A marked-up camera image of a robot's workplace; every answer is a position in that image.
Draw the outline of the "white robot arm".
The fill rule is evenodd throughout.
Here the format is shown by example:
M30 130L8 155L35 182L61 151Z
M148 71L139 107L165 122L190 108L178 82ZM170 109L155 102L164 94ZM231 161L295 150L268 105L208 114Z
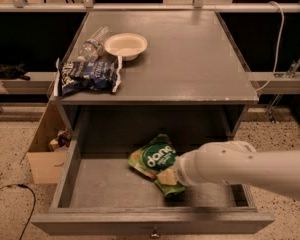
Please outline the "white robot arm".
M206 143L157 175L165 185L245 184L300 201L300 150L258 152L245 141Z

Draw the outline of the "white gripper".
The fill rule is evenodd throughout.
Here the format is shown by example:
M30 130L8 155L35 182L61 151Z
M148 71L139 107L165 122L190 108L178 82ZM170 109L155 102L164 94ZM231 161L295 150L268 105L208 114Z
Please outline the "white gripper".
M172 168L161 171L158 181L163 185L174 186L177 181L184 186L195 186L199 184L200 176L195 164L195 151L178 156Z

